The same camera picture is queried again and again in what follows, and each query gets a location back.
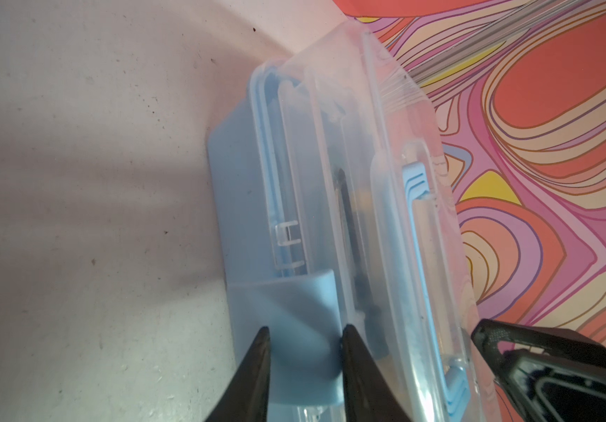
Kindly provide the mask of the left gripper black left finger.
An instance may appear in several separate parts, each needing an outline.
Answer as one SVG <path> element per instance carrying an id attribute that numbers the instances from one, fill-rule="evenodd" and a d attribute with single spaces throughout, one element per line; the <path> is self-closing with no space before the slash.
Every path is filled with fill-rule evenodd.
<path id="1" fill-rule="evenodd" d="M 223 396 L 205 421 L 265 422 L 269 408 L 270 368 L 270 332 L 264 326 L 255 335 Z"/>

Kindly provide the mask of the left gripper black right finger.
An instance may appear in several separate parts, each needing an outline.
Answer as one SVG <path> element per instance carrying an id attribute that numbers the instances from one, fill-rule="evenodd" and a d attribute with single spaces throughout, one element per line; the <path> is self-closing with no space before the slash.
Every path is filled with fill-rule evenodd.
<path id="1" fill-rule="evenodd" d="M 343 328 L 341 362 L 348 422 L 410 422 L 354 325 Z"/>

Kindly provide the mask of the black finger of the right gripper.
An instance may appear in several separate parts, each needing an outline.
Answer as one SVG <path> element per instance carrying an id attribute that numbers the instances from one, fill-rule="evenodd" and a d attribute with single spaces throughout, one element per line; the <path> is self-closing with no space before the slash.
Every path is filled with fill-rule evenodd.
<path id="1" fill-rule="evenodd" d="M 483 319 L 471 339 L 526 421 L 606 421 L 606 347 L 568 329 Z"/>

